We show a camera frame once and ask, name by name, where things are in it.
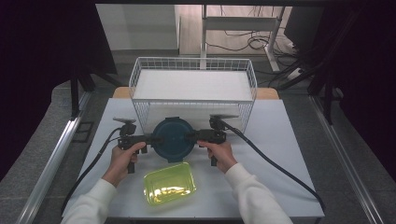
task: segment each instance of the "white wall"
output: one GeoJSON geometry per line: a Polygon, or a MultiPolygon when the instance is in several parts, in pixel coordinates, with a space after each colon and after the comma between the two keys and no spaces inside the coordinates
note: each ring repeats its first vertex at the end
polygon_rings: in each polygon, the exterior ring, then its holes
{"type": "Polygon", "coordinates": [[[177,6],[96,4],[110,49],[178,49],[177,6]]]}

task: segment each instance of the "teal round device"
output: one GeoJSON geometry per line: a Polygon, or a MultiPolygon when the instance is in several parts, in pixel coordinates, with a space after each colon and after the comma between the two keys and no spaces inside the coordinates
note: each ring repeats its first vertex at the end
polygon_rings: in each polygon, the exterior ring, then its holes
{"type": "Polygon", "coordinates": [[[161,121],[151,134],[152,137],[161,137],[161,143],[153,143],[151,146],[158,155],[168,162],[183,161],[194,148],[195,143],[186,139],[186,133],[194,132],[190,124],[179,117],[166,118],[161,121]]]}

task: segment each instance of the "metal rail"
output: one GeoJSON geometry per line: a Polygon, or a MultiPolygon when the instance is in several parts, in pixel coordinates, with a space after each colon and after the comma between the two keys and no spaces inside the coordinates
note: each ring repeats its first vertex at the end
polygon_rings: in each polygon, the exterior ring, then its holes
{"type": "Polygon", "coordinates": [[[318,118],[323,126],[325,133],[332,142],[332,147],[334,148],[335,154],[337,155],[339,161],[341,162],[341,165],[343,166],[343,169],[346,173],[346,176],[352,188],[355,190],[355,193],[361,203],[361,207],[363,208],[364,213],[368,217],[370,223],[383,224],[384,221],[378,212],[375,202],[369,190],[365,187],[363,181],[361,180],[354,165],[352,164],[352,161],[348,157],[347,151],[345,150],[343,144],[341,143],[341,140],[339,139],[337,132],[335,131],[334,127],[332,125],[329,125],[327,123],[327,120],[324,118],[322,113],[323,107],[320,103],[319,97],[310,96],[309,98],[312,104],[314,105],[314,108],[316,109],[318,118]]]}
{"type": "Polygon", "coordinates": [[[79,101],[80,111],[78,112],[77,117],[74,120],[69,120],[67,122],[64,132],[62,133],[55,149],[53,149],[49,161],[41,173],[41,176],[38,178],[35,188],[30,194],[16,223],[32,223],[35,219],[35,215],[37,214],[37,211],[50,188],[52,180],[58,171],[62,159],[64,158],[64,154],[72,141],[79,123],[81,122],[81,117],[85,112],[84,108],[90,100],[90,97],[91,94],[89,92],[84,92],[82,95],[79,101]]]}

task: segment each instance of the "white sleeve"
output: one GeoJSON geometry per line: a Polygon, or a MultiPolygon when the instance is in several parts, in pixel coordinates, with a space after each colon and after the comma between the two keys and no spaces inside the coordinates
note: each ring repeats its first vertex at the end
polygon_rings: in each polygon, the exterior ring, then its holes
{"type": "Polygon", "coordinates": [[[78,197],[62,223],[105,223],[108,206],[116,195],[117,190],[112,184],[99,179],[87,194],[78,197]]]}
{"type": "Polygon", "coordinates": [[[225,174],[238,201],[239,212],[246,224],[288,224],[288,215],[277,203],[274,194],[251,175],[240,163],[225,174]]]}

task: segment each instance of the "gray floor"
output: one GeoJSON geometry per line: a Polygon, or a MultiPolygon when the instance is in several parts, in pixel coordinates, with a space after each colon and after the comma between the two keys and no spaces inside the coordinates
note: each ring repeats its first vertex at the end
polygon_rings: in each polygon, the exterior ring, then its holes
{"type": "MultiPolygon", "coordinates": [[[[118,80],[128,81],[134,60],[138,56],[172,56],[172,52],[119,51],[114,52],[119,75],[118,80]]],[[[270,66],[262,57],[250,57],[253,66],[262,71],[270,71],[270,66]]],[[[272,78],[272,75],[256,74],[259,82],[272,78]]],[[[83,143],[72,143],[64,156],[63,164],[43,201],[34,223],[59,223],[60,208],[64,197],[77,179],[84,155],[94,136],[106,100],[111,97],[115,87],[94,78],[96,89],[92,93],[89,109],[83,117],[84,122],[92,122],[93,131],[83,143]]],[[[319,223],[370,223],[360,201],[351,187],[343,167],[338,160],[329,138],[318,121],[316,111],[306,94],[309,80],[279,93],[290,117],[300,149],[303,153],[309,174],[318,194],[325,202],[326,217],[319,223]]],[[[70,97],[68,83],[55,88],[52,103],[46,117],[37,128],[35,135],[19,159],[0,183],[0,223],[15,223],[35,182],[56,146],[64,125],[70,116],[70,97]]],[[[364,184],[370,190],[385,223],[396,223],[396,184],[378,162],[373,152],[345,118],[338,103],[332,105],[334,129],[338,132],[346,151],[358,170],[364,184]]],[[[84,139],[85,133],[78,133],[76,140],[84,139]]],[[[307,223],[296,218],[295,223],[307,223]]],[[[107,223],[131,223],[128,220],[110,218],[107,223]]]]}

